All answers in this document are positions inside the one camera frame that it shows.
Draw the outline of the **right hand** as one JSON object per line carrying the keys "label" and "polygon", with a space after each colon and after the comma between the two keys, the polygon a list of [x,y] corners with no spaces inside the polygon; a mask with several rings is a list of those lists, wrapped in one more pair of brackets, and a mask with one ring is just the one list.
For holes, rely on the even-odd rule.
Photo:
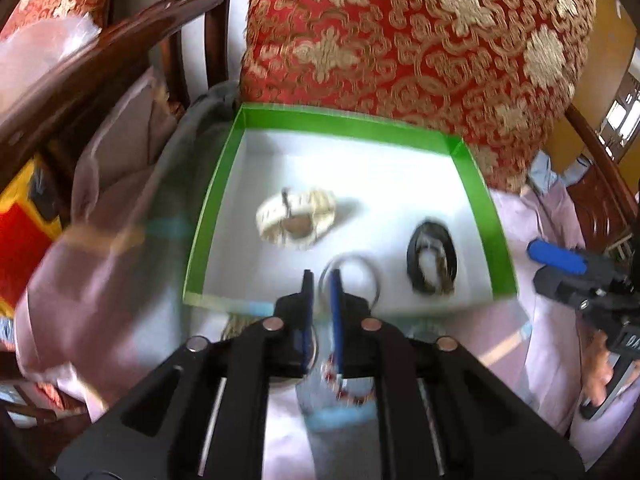
{"label": "right hand", "polygon": [[610,352],[606,348],[608,337],[595,332],[588,344],[582,361],[582,390],[594,406],[601,406],[608,395],[606,386],[613,378],[613,367],[608,362]]}

